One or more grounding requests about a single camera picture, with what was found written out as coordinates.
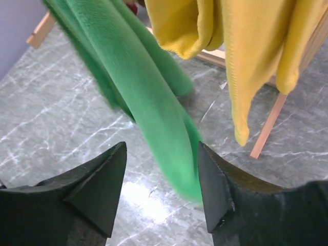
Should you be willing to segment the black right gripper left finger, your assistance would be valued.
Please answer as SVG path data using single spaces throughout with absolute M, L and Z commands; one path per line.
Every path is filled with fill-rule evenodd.
M 34 186 L 1 185 L 1 245 L 105 245 L 127 164 L 119 142 Z

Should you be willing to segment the green fleece sock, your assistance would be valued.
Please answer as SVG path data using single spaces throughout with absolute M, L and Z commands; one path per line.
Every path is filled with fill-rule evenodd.
M 202 202 L 201 136 L 178 98 L 193 84 L 123 1 L 45 1 L 99 89 L 139 127 L 172 188 Z

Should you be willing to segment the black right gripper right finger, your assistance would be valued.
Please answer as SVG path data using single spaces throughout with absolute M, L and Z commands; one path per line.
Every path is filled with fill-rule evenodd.
M 204 143 L 197 164 L 215 245 L 327 245 L 327 181 L 280 187 L 234 166 Z

